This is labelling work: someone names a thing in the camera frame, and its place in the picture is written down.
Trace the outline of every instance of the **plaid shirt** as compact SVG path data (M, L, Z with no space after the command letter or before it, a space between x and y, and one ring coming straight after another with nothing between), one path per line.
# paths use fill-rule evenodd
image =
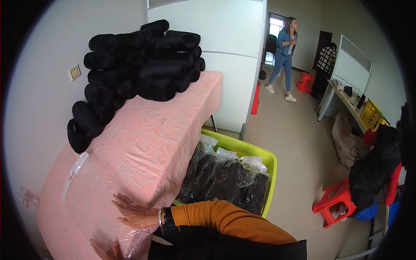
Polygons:
M317 66L318 68L330 74L334 68L336 58L337 53L334 52L330 47L325 47L320 52Z

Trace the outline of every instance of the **black wristwatch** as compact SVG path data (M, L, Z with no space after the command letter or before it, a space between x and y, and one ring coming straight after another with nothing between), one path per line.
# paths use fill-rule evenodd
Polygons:
M160 228L162 235L170 235L176 232L180 232L181 229L175 225L175 221L173 220L171 208L162 209L165 211L165 224L163 224Z

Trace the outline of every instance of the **red jacket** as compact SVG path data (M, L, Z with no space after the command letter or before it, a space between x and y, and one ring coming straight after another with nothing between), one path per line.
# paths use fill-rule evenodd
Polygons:
M377 130L373 132L368 129L363 136L363 141L368 146L373 146L376 143ZM384 204L390 206L394 202L394 192L396 191L397 183L399 181L401 171L401 164L399 164L393 173L390 175L390 179L387 183L386 195L384 197Z

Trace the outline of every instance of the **long hair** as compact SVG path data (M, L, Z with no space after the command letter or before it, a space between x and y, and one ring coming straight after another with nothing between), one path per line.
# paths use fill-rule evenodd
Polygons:
M292 24L292 21L296 20L293 17L288 17L285 21L285 26L283 27L283 29L285 30L285 32L287 32L287 34L290 35L290 25Z

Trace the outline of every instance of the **pink quilted cover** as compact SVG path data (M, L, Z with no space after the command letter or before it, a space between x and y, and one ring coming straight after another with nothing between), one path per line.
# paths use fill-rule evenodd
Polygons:
M128 194L147 207L171 205L201 127L220 105L221 81L220 72L202 72L197 82L168 102L139 96L127 101L86 150L89 157L63 202L65 181L79 158L67 144L43 185L37 215L55 260L99 259L90 238L106 247L118 239L125 259L147 258L157 227L132 230L121 224L112 194Z

